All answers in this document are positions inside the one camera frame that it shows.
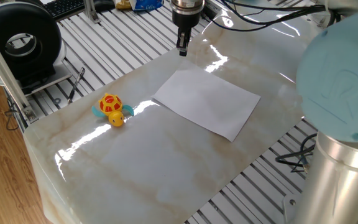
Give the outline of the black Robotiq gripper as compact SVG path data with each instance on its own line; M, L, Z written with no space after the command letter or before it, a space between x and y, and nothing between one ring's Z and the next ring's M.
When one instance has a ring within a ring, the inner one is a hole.
M183 15L177 12L172 12L172 21L180 29L178 30L177 50L179 51L180 56L184 55L186 57L188 53L188 44L191 38L191 30L188 29L191 29L199 23L200 13L192 15Z

